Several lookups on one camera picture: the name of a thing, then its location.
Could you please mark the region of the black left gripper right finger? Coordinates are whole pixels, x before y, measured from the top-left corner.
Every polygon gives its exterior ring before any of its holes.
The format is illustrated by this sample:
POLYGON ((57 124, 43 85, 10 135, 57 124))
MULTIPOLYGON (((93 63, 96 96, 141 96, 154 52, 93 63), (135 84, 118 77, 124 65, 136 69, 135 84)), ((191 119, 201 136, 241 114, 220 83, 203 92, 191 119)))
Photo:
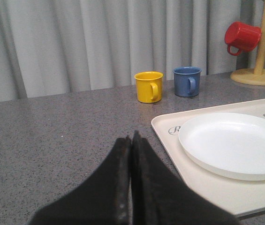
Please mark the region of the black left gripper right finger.
POLYGON ((133 224, 238 225, 238 219, 196 194, 160 160, 138 132, 131 149, 133 224))

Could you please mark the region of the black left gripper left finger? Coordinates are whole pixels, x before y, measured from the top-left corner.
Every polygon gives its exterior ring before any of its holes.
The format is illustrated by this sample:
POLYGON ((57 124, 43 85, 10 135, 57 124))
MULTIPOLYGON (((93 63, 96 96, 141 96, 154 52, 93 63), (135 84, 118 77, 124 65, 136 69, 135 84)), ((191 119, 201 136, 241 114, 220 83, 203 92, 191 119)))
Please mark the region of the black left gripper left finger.
POLYGON ((102 164, 81 185, 41 208, 31 225, 127 225, 131 140, 118 138, 102 164))

